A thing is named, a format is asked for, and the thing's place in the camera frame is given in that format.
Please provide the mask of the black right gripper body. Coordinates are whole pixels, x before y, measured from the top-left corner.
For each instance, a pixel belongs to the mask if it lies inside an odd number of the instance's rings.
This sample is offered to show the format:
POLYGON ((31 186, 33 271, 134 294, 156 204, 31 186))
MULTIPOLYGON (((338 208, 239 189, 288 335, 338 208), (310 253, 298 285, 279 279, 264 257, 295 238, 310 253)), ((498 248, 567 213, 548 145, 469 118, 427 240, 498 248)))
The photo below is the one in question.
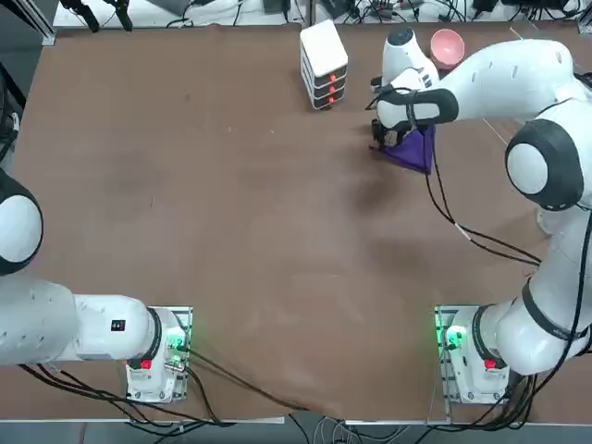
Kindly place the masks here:
POLYGON ((377 118, 371 121, 371 130, 378 150, 393 148, 401 143, 401 135, 393 129, 387 129, 377 118))

